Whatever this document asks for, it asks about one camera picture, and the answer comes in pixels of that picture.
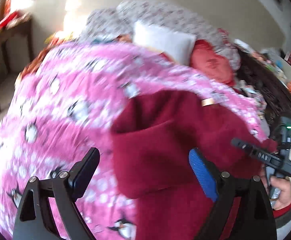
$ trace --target white pillow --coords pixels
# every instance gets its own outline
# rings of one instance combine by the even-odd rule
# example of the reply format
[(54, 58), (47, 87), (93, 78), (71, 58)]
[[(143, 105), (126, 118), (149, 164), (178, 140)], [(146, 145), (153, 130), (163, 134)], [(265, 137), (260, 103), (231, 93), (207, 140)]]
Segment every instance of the white pillow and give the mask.
[(134, 44), (167, 52), (181, 65), (189, 65), (195, 41), (196, 36), (193, 34), (173, 32), (157, 25), (148, 26), (140, 21), (134, 24)]

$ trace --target hand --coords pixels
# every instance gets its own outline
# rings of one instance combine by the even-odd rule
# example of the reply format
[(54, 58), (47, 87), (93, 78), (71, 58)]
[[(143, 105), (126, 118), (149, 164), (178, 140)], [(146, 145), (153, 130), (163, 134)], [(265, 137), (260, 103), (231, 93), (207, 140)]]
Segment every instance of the hand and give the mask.
[(281, 189), (278, 200), (274, 205), (274, 210), (280, 210), (291, 204), (291, 182), (287, 179), (279, 179), (275, 176), (270, 178), (271, 186)]

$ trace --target red cuff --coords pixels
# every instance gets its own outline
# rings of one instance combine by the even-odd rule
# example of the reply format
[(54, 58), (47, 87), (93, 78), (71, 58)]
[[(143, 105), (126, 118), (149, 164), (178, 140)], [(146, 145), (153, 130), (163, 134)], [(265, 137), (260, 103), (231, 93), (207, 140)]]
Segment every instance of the red cuff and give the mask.
[(287, 213), (289, 210), (291, 210), (291, 204), (285, 208), (282, 208), (279, 210), (273, 210), (273, 216), (274, 216), (274, 218), (280, 217), (280, 216), (284, 215), (285, 213)]

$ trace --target beige wall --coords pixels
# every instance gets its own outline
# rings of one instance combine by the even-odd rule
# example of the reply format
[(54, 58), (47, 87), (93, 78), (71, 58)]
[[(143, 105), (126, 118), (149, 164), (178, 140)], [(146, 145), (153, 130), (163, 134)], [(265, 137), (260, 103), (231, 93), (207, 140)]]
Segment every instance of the beige wall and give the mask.
[[(65, 27), (81, 29), (88, 14), (96, 8), (115, 7), (122, 0), (15, 0), (17, 5), (33, 14), (35, 53), (51, 33)], [(277, 23), (258, 0), (160, 0), (178, 4), (197, 12), (215, 27), (228, 30), (233, 38), (240, 38), (256, 49), (281, 47), (284, 35)], [(28, 59), (26, 43), (16, 37), (8, 43), (12, 69), (20, 71)]]

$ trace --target sleeve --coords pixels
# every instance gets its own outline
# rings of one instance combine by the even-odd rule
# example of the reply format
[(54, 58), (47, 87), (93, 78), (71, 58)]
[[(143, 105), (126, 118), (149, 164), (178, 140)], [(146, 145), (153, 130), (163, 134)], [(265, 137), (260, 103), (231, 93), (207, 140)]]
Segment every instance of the sleeve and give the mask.
[(277, 226), (277, 240), (283, 240), (291, 231), (291, 204), (281, 210), (274, 210), (273, 215)]

